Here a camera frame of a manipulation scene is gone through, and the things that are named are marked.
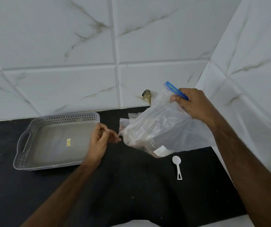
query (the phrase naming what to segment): person's left hand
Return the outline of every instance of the person's left hand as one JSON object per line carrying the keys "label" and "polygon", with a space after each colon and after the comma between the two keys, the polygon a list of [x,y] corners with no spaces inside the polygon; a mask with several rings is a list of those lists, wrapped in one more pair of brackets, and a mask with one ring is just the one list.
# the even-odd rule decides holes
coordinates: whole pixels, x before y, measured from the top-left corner
{"label": "person's left hand", "polygon": [[88,153],[83,161],[84,164],[100,164],[107,148],[107,142],[117,143],[119,141],[121,139],[117,133],[108,129],[105,124],[97,123],[90,138]]}

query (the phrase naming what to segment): person's right arm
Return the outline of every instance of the person's right arm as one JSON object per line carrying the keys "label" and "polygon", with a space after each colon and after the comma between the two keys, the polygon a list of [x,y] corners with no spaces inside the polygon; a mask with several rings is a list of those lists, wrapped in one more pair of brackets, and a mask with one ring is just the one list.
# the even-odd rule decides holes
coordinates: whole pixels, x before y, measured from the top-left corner
{"label": "person's right arm", "polygon": [[206,123],[231,179],[256,227],[271,226],[271,173],[239,139],[203,91],[180,88],[189,101],[172,96],[194,119]]}

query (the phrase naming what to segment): spoon handle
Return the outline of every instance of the spoon handle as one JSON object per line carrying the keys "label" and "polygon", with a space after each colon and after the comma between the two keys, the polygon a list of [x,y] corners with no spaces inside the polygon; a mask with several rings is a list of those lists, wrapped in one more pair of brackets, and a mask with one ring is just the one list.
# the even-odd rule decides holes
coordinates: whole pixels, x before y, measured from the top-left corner
{"label": "spoon handle", "polygon": [[178,180],[182,180],[182,175],[181,175],[181,171],[180,171],[180,165],[176,164],[176,167],[178,169]]}

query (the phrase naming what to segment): gray plastic tray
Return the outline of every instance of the gray plastic tray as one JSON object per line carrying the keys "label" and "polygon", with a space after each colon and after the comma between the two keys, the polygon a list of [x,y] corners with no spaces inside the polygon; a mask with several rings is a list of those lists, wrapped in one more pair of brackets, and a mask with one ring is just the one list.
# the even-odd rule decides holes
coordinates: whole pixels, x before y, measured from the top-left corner
{"label": "gray plastic tray", "polygon": [[35,118],[19,138],[13,167],[39,170],[81,164],[97,122],[96,112]]}

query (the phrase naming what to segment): hand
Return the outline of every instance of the hand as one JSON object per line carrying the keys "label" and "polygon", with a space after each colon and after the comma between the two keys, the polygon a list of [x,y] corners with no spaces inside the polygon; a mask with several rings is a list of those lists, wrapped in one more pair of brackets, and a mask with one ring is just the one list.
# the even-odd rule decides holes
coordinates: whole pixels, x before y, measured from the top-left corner
{"label": "hand", "polygon": [[196,88],[180,88],[179,90],[188,97],[189,101],[177,95],[171,96],[170,99],[183,106],[193,119],[201,120],[210,127],[223,118],[202,90]]}
{"label": "hand", "polygon": [[119,141],[121,139],[113,130],[108,129],[105,124],[97,123],[92,132],[88,153],[83,163],[99,165],[105,154],[107,142],[117,143]]}

